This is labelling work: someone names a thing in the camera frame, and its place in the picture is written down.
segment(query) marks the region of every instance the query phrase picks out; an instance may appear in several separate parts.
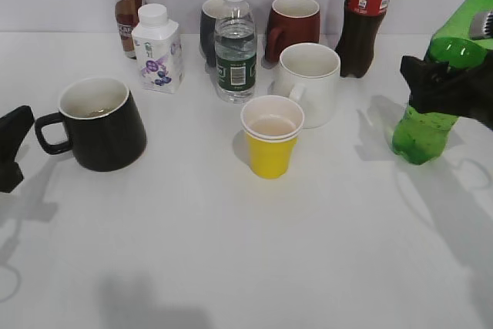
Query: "mug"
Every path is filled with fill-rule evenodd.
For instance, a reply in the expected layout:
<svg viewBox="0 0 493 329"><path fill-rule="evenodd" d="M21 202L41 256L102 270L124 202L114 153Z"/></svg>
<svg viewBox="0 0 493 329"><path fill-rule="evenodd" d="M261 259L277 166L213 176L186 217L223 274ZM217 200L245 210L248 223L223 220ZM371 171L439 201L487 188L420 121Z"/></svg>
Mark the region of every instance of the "mug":
<svg viewBox="0 0 493 329"><path fill-rule="evenodd" d="M39 144L48 154L69 150L79 164L94 171L121 169L146 148L146 131L127 85L94 77L68 86L59 98L59 111L35 122ZM62 123L68 140L49 144L42 128Z"/></svg>
<svg viewBox="0 0 493 329"><path fill-rule="evenodd" d="M252 171L264 179L283 175L303 127L301 107L283 96L259 96L245 104L240 118Z"/></svg>
<svg viewBox="0 0 493 329"><path fill-rule="evenodd" d="M305 112L305 128L322 126L334 113L340 59L328 46L304 42L280 54L273 94L298 102Z"/></svg>
<svg viewBox="0 0 493 329"><path fill-rule="evenodd" d="M200 14L200 48L206 56L209 67L216 67L214 29L223 4L224 0L207 0L202 4L202 12Z"/></svg>
<svg viewBox="0 0 493 329"><path fill-rule="evenodd" d="M314 0L274 0L267 24L265 59L278 62L280 53L292 44L318 42L320 6Z"/></svg>

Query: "green soda bottle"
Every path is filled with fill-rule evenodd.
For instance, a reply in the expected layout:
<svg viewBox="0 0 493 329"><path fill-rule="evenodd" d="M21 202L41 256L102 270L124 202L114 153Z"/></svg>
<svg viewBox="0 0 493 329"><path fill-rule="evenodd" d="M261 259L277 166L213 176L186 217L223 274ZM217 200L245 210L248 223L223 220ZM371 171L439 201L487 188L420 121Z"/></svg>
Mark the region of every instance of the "green soda bottle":
<svg viewBox="0 0 493 329"><path fill-rule="evenodd" d="M431 38L424 59L428 62L448 62L451 72L466 70L483 63L487 49L493 49L493 39L471 40L469 29L479 12L493 9L493 0L465 0ZM418 113L407 104L401 121L395 127L392 150L409 163L421 165L439 157L447 145L448 134L458 120L443 113Z"/></svg>

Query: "paper cup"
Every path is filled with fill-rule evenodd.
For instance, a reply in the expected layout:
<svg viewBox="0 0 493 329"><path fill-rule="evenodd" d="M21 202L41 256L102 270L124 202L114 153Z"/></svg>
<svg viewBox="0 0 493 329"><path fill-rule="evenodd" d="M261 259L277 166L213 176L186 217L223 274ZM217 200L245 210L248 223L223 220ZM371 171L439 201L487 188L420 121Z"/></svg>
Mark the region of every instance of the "paper cup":
<svg viewBox="0 0 493 329"><path fill-rule="evenodd" d="M261 96L250 100L240 116L252 171L264 179L283 175L304 124L301 107L282 96Z"/></svg>

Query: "bottle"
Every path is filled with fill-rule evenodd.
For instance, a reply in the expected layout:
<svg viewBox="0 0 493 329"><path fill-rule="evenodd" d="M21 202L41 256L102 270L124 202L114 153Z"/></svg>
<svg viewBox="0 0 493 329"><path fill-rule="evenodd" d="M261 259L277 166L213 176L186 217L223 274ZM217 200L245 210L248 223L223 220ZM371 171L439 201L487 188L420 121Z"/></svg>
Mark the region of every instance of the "bottle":
<svg viewBox="0 0 493 329"><path fill-rule="evenodd" d="M214 46L218 95L222 100L243 103L255 89L257 33L245 0L224 0L216 20Z"/></svg>
<svg viewBox="0 0 493 329"><path fill-rule="evenodd" d="M161 4L139 8L140 22L132 31L144 89L175 93L183 78L179 25L168 19Z"/></svg>
<svg viewBox="0 0 493 329"><path fill-rule="evenodd" d="M465 0L432 36L424 60L448 62L450 76L482 64L488 50L493 49L493 39L472 40L469 29L479 12L492 8L493 0ZM404 117L395 128L392 150L416 165L439 157L457 119L437 112L421 114L413 108L410 96Z"/></svg>
<svg viewBox="0 0 493 329"><path fill-rule="evenodd" d="M144 4L143 0L116 0L115 17L120 38L122 39L125 55L131 59L136 58L133 50L132 30L139 23L137 11Z"/></svg>
<svg viewBox="0 0 493 329"><path fill-rule="evenodd" d="M390 0L346 0L344 26L337 43L340 75L363 77L373 62L378 28L387 13Z"/></svg>

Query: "green label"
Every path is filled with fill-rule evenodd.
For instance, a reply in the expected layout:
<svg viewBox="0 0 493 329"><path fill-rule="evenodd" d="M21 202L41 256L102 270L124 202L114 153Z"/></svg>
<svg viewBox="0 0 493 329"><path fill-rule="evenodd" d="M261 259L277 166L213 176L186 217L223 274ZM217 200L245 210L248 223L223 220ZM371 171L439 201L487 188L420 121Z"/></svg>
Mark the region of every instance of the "green label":
<svg viewBox="0 0 493 329"><path fill-rule="evenodd" d="M216 57L219 86L231 92L242 92L255 85L257 54L243 61Z"/></svg>

